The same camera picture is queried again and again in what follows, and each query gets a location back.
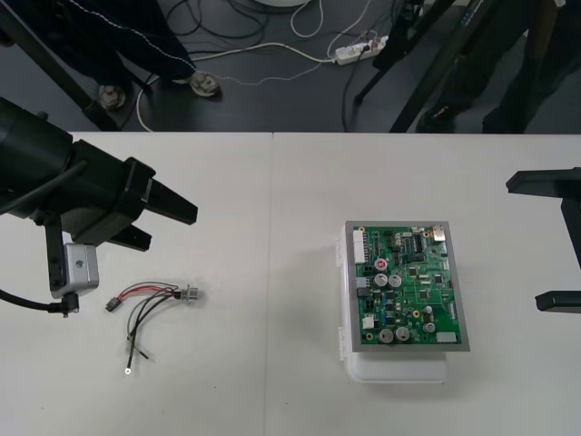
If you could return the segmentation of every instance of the metal connector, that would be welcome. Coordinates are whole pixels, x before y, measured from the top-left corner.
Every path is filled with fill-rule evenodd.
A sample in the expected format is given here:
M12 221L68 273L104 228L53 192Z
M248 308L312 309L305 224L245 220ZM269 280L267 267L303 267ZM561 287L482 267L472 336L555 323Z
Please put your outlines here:
M200 298L200 291L198 288L191 288L190 285L186 287L186 289L180 289L180 300L185 302L186 304L190 301L196 301Z
M444 232L443 225L432 226L432 232L434 233L434 242L435 243L443 243L444 241L446 241L446 234Z

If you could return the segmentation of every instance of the white table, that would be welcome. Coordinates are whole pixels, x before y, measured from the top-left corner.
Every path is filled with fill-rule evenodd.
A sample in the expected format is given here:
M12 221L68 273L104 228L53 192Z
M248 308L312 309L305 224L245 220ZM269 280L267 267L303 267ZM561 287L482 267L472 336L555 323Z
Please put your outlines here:
M2 434L578 434L581 318L537 312L534 296L581 289L581 272L559 201L505 187L578 165L577 137L83 137L151 163L200 220L145 213L148 253L100 247L102 285L68 320L0 304ZM353 219L450 222L472 352L448 355L446 384L360 385L339 363L334 247ZM46 301L42 229L3 217L0 241L1 287ZM155 277L207 298L152 319L157 362L127 377L129 304L103 307Z

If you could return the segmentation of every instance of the wire harness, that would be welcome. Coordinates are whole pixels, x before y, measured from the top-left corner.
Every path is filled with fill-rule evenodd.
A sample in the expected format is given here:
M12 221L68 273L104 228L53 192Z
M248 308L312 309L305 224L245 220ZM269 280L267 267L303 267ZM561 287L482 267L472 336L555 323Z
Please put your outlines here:
M180 288L177 284L166 282L139 282L124 289L119 295L113 297L106 305L105 310L114 312L124 301L131 296L143 295L147 296L133 307L129 317L127 318L126 326L126 341L129 342L129 356L127 364L125 365L125 374L130 375L132 372L133 357L137 352L145 360L149 361L151 356L145 353L136 343L137 332L139 327L143 324L145 318L152 313L152 311L160 304L167 302L171 298L180 300L184 303L195 302L200 298L200 293L197 288L192 288L190 285Z

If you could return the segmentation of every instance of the capacitor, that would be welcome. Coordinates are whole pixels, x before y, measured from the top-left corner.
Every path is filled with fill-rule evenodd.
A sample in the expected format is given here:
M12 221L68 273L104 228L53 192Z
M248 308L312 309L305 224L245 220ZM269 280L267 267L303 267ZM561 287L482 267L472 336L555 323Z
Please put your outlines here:
M389 287L393 289L399 288L401 286L401 277L399 277L397 274L391 275L388 279L388 284Z
M424 332L426 333L433 333L436 331L436 324L433 322L428 322L424 324Z
M386 261L385 259L381 259L380 257L378 259L376 259L376 261L373 263L373 266L375 267L375 269L377 271L385 271L388 269L388 261Z
M377 274L375 277L373 277L373 283L378 287L378 288L382 288L384 287L386 284L388 284L388 276L385 274Z
M378 340L381 343L392 343L393 332L390 329L383 329L381 332L379 332Z
M396 330L396 338L398 338L398 341L407 341L409 339L409 328L398 327Z

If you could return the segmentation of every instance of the red wire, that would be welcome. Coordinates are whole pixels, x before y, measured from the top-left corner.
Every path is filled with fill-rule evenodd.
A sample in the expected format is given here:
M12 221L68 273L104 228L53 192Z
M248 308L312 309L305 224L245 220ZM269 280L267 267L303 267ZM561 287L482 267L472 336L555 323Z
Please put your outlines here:
M127 292L122 292L121 294L119 294L119 296L117 298L119 300L122 300L123 298L125 298L126 296L128 296L131 293L145 292L145 291L159 292L159 291L162 291L163 289L164 288L160 288L158 286L141 286L139 288L131 289L130 291L127 291Z

